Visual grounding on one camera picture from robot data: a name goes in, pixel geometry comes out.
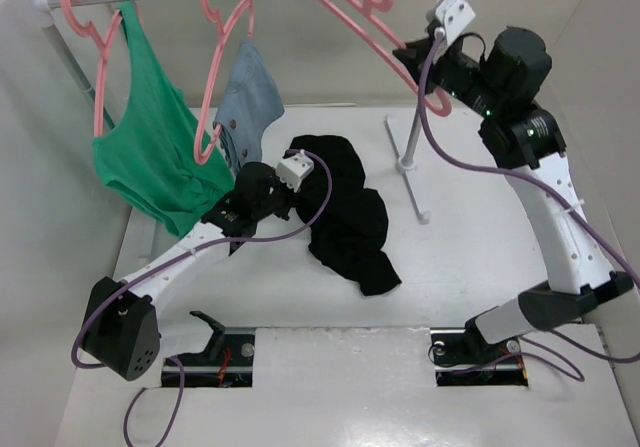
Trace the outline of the black t shirt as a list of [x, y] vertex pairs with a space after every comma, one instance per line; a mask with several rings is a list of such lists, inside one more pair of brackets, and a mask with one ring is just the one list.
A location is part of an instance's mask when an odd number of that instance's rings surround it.
[[344, 137], [302, 135], [290, 147], [309, 151], [325, 161], [332, 193], [311, 225], [310, 253], [325, 267], [356, 283], [366, 297], [384, 295], [401, 284], [383, 252], [389, 219], [377, 190], [365, 186], [360, 157]]

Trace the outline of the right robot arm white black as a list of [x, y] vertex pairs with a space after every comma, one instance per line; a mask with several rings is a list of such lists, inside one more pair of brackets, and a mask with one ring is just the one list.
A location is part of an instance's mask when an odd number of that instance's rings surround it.
[[[629, 263], [587, 222], [573, 187], [566, 142], [554, 116], [535, 100], [552, 59], [531, 30], [508, 27], [474, 60], [458, 37], [442, 49], [441, 32], [393, 50], [418, 85], [418, 116], [435, 152], [458, 168], [506, 178], [525, 210], [547, 272], [546, 281], [469, 319], [460, 346], [473, 360], [499, 343], [558, 327], [638, 287]], [[491, 166], [457, 160], [435, 140], [426, 96], [445, 92], [480, 115], [479, 136]]]

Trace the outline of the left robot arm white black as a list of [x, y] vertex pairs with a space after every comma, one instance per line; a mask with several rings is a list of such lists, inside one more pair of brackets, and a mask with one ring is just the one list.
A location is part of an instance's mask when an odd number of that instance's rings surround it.
[[302, 182], [314, 163], [303, 154], [276, 167], [245, 164], [235, 185], [182, 239], [137, 272], [121, 279], [104, 277], [92, 288], [71, 358], [94, 358], [92, 368], [106, 367], [127, 381], [146, 373], [170, 343], [160, 313], [179, 289], [242, 245], [256, 241], [258, 224], [271, 216], [286, 220]]

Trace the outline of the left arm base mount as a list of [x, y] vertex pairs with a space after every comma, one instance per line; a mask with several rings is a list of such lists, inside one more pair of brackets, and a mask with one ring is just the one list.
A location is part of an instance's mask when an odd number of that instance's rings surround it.
[[256, 330], [231, 328], [201, 311], [160, 328], [160, 382], [188, 388], [249, 388], [253, 383]]

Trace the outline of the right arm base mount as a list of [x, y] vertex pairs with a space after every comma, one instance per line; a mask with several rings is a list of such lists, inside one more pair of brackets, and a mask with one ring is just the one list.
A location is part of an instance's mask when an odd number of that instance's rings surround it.
[[528, 379], [520, 343], [515, 338], [472, 351], [464, 342], [464, 330], [430, 330], [428, 358], [434, 365], [438, 387], [527, 387]]

